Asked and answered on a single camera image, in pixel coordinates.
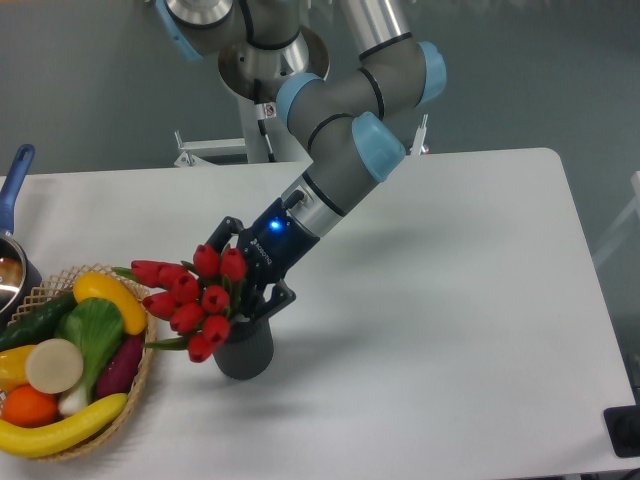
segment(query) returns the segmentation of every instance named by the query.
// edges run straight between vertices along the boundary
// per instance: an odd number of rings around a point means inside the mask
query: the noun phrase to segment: black vase
[[[273,358],[269,320],[236,323],[213,358],[222,373],[236,380],[249,380],[264,372]]]

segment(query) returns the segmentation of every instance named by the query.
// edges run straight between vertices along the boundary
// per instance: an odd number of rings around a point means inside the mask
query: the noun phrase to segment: red tulip
[[[193,275],[183,273],[173,281],[171,293],[180,305],[195,302],[200,296],[200,285]]]
[[[193,254],[193,264],[198,275],[205,278],[213,278],[220,267],[220,255],[209,244],[198,245]]]
[[[230,248],[222,255],[220,275],[227,275],[232,282],[238,282],[247,273],[247,262],[238,248]]]
[[[189,352],[189,360],[194,363],[202,363],[211,356],[215,347],[207,342],[201,333],[196,333],[189,339],[187,351]]]
[[[229,321],[222,315],[210,315],[202,326],[204,339],[214,347],[223,344],[230,332]]]
[[[178,303],[170,292],[160,292],[145,297],[142,306],[154,317],[169,320]]]
[[[175,263],[165,263],[163,267],[160,269],[160,273],[158,274],[158,280],[160,281],[160,286],[165,290],[171,290],[173,286],[173,281],[179,277],[187,273],[187,269],[182,265],[178,265]]]
[[[231,303],[229,294],[220,285],[211,285],[202,294],[202,308],[208,313],[220,313]]]
[[[169,319],[169,326],[182,335],[191,332],[204,317],[204,310],[197,303],[182,305]]]
[[[153,262],[151,260],[134,260],[131,262],[131,273],[135,275],[138,282],[149,288],[160,286],[158,275],[162,267],[167,265],[164,262]]]

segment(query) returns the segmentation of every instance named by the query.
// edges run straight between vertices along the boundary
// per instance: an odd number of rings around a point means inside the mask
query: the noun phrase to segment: orange
[[[43,427],[55,422],[57,417],[55,395],[39,392],[31,385],[10,392],[2,407],[2,419],[18,427]]]

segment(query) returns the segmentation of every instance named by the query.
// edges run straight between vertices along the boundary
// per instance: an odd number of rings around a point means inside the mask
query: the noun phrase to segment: blue pot handle
[[[22,145],[0,190],[0,233],[13,233],[13,211],[18,192],[36,154],[33,145]]]

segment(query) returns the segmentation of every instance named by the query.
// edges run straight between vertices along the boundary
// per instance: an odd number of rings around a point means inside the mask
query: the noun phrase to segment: tulip bouquet
[[[178,337],[147,343],[147,348],[187,350],[192,362],[208,359],[222,345],[237,318],[242,318],[242,293],[247,264],[237,248],[218,254],[211,245],[198,245],[193,263],[134,260],[115,273],[149,288],[164,291],[144,298],[153,316],[167,320]]]

